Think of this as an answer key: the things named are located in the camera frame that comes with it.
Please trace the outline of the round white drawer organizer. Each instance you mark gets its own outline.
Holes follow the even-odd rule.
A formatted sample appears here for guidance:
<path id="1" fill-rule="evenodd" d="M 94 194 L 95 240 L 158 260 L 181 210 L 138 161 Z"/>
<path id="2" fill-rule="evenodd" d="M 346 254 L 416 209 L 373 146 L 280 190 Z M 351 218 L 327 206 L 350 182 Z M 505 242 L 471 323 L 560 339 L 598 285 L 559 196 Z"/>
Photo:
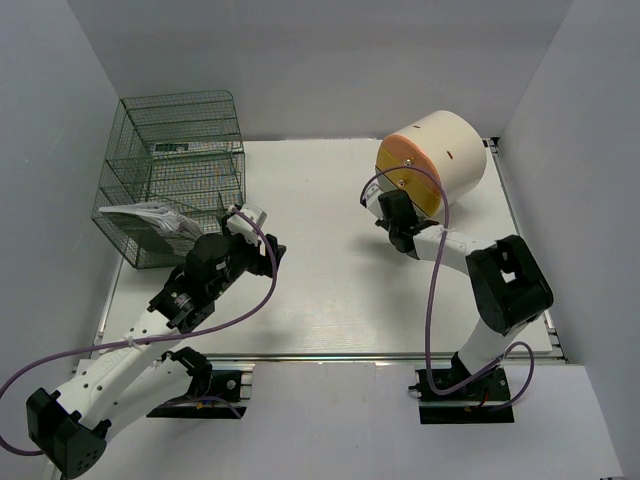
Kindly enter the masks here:
<path id="1" fill-rule="evenodd" d="M 486 164 L 485 146 L 473 126 L 439 110 L 382 140 L 376 183 L 384 192 L 406 191 L 419 214 L 434 216 L 474 189 Z"/>

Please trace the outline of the grey setup guide booklet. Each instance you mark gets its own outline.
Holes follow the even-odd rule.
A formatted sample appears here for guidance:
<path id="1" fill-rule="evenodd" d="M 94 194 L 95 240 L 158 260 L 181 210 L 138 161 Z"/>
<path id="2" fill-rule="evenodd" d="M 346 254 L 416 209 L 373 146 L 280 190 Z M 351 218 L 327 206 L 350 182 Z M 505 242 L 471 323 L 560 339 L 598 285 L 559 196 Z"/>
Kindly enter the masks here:
<path id="1" fill-rule="evenodd" d="M 151 254 L 184 256 L 205 234 L 197 221 L 161 202 L 103 206 L 99 213 Z"/>

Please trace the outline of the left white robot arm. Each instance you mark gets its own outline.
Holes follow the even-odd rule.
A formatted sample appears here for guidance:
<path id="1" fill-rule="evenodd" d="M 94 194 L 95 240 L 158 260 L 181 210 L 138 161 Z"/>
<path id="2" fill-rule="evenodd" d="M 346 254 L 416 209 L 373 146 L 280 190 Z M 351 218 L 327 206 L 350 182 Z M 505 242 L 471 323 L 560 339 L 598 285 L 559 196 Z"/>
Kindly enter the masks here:
<path id="1" fill-rule="evenodd" d="M 212 367 L 179 344 L 243 274 L 276 279 L 285 246 L 254 229 L 200 237 L 129 329 L 76 377 L 26 401 L 29 438 L 66 479 L 85 474 L 124 427 L 166 400 L 206 396 Z"/>

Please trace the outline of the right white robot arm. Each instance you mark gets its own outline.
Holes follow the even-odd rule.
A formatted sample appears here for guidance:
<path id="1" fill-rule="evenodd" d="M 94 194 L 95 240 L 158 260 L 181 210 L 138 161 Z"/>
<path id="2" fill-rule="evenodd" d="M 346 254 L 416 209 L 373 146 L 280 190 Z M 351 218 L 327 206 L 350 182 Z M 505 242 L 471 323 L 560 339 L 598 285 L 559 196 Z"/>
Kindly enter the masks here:
<path id="1" fill-rule="evenodd" d="M 472 399 L 488 385 L 494 370 L 514 345 L 515 338 L 554 303 L 551 287 L 525 240 L 509 235 L 483 240 L 444 225 L 418 218 L 404 190 L 387 193 L 372 187 L 362 201 L 388 232 L 397 251 L 434 263 L 427 312 L 433 309 L 439 267 L 468 276 L 479 314 L 472 333 L 454 353 L 449 382 L 438 384 L 431 369 L 431 319 L 425 325 L 427 385 L 439 396 L 456 392 Z"/>

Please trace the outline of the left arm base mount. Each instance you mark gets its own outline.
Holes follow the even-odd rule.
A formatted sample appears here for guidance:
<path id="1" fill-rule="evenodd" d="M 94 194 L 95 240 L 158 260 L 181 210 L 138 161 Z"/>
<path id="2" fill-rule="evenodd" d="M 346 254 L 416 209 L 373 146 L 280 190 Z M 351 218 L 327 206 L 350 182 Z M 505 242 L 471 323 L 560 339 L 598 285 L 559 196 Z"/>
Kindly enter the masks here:
<path id="1" fill-rule="evenodd" d="M 252 387 L 249 370 L 215 366 L 191 347 L 167 351 L 157 364 L 185 367 L 188 385 L 182 395 L 171 396 L 147 418 L 241 420 L 246 413 Z"/>

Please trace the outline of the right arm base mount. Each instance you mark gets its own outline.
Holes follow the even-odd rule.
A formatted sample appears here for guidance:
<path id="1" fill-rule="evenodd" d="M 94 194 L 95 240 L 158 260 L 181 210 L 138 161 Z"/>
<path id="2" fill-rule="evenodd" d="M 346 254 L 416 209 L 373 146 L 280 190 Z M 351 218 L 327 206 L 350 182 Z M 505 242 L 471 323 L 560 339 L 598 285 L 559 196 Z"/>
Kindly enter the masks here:
<path id="1" fill-rule="evenodd" d="M 426 370 L 417 370 L 416 382 L 408 387 L 408 392 L 418 401 L 422 425 L 489 425 L 515 421 L 513 408 L 503 407 L 511 400 L 511 392 L 501 367 L 447 395 L 432 391 Z"/>

